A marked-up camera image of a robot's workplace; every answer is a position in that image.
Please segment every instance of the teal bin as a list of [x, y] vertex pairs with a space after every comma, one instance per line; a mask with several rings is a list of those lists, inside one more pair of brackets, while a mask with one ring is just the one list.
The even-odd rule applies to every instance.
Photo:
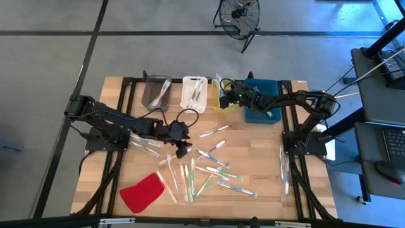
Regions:
[[[267, 96], [278, 96], [278, 84], [275, 80], [246, 79], [245, 84], [250, 87], [257, 87], [261, 94]], [[281, 120], [281, 108], [271, 110], [271, 117], [267, 113], [253, 115], [249, 108], [244, 108], [245, 122], [253, 124], [275, 124]]]

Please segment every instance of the fan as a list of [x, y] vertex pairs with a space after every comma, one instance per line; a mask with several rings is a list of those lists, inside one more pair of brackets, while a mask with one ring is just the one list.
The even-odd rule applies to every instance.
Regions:
[[[215, 24], [220, 14], [221, 25]], [[214, 26], [222, 27], [227, 35], [237, 40], [246, 40], [242, 53], [259, 30], [259, 0], [221, 0], [214, 16]]]

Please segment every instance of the concrete floor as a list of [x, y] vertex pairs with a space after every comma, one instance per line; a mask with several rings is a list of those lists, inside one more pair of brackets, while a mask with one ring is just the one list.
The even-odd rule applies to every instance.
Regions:
[[[3, 0], [0, 30], [92, 30], [101, 3]], [[393, 1], [379, 3], [389, 20], [400, 18]], [[101, 30], [210, 31], [217, 5], [214, 0], [110, 1]], [[369, 2], [313, 0], [261, 1], [259, 26], [262, 31], [381, 31], [383, 27]], [[26, 148], [24, 153], [0, 151], [0, 220], [24, 219], [30, 213], [89, 40], [89, 36], [0, 36], [4, 107], [0, 136]], [[375, 37], [256, 37], [240, 54], [243, 42], [227, 36], [98, 37], [82, 94], [97, 99], [105, 76], [140, 77], [143, 70], [172, 77], [212, 77], [218, 72], [236, 79], [253, 71], [256, 78], [307, 80], [310, 89], [322, 90], [350, 69], [352, 48], [375, 41]], [[337, 84], [335, 91], [341, 87]], [[346, 92], [357, 90], [354, 86]], [[359, 96], [340, 102], [342, 109], [330, 124], [361, 106]], [[84, 144], [76, 132], [69, 132], [44, 216], [69, 214]], [[403, 201], [372, 196], [373, 202], [363, 206], [353, 200], [361, 194], [356, 176], [330, 173], [330, 182], [341, 219], [405, 224]]]

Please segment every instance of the wooden tabletop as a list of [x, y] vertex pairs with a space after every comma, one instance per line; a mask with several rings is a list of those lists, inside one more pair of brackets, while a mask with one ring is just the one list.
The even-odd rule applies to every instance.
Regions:
[[[100, 102], [116, 108], [121, 83], [122, 77], [106, 77]], [[299, 89], [308, 90], [305, 81], [293, 81], [292, 85], [294, 91]], [[141, 104], [144, 87], [145, 83], [136, 84], [132, 106], [132, 115], [135, 117], [147, 113], [147, 110]], [[170, 107], [165, 113], [169, 123], [182, 110], [180, 107], [181, 93], [182, 84], [173, 84]], [[129, 87], [127, 87], [122, 110], [126, 110], [128, 94]], [[306, 111], [298, 106], [297, 115], [301, 123], [308, 116]], [[162, 114], [155, 112], [150, 114], [149, 117], [162, 119]], [[195, 114], [183, 113], [180, 121], [191, 124], [195, 117]], [[213, 130], [228, 123], [233, 123], [234, 126], [212, 136], [198, 137], [204, 131]], [[293, 129], [291, 115], [289, 115], [289, 123], [290, 129]], [[117, 192], [113, 215], [212, 219], [251, 219], [256, 216], [259, 219], [297, 219], [292, 183], [290, 183], [290, 194], [285, 197], [284, 185], [280, 183], [279, 179], [278, 153], [282, 142], [282, 121], [273, 125], [245, 123], [242, 108], [237, 108], [231, 113], [216, 113], [212, 109], [211, 85], [209, 85], [207, 108], [203, 114], [200, 114], [198, 122], [189, 130], [191, 136], [189, 141], [193, 144], [192, 147], [201, 148], [204, 151], [222, 139], [226, 139], [226, 145], [213, 152], [212, 155], [220, 161], [229, 162], [230, 169], [227, 171], [230, 174], [243, 176], [243, 181], [232, 180], [232, 185], [256, 192], [258, 197], [253, 198], [244, 193], [220, 187], [216, 183], [218, 179], [212, 179], [206, 190], [193, 203], [184, 201], [181, 189], [179, 193], [175, 194], [178, 204], [172, 203], [170, 195], [167, 191], [164, 191], [156, 201], [138, 214], [133, 214], [128, 209]], [[167, 152], [176, 150], [174, 146], [170, 145], [153, 149], [160, 153], [159, 158], [155, 158], [130, 144], [123, 156], [118, 191], [136, 185], [143, 178], [155, 172], [158, 169], [158, 162], [165, 159]], [[198, 154], [193, 151], [182, 158], [181, 161], [190, 167], [192, 156], [196, 159]], [[72, 204], [72, 212], [79, 211], [99, 187], [105, 159], [106, 152], [98, 151], [90, 155], [84, 162]], [[174, 159], [173, 163], [178, 176], [180, 176], [179, 160]], [[325, 164], [315, 156], [307, 156], [306, 163], [313, 192], [328, 212], [336, 217], [335, 203]], [[209, 160], [204, 160], [198, 165], [217, 167], [217, 164]], [[171, 190], [175, 191], [168, 168], [163, 166], [160, 169]], [[208, 176], [209, 174], [196, 170], [196, 189], [201, 188]], [[106, 212], [107, 204], [105, 202], [108, 201], [109, 191], [109, 188], [107, 188], [102, 212]], [[301, 198], [304, 215], [308, 217], [308, 207], [303, 190], [301, 190]]]

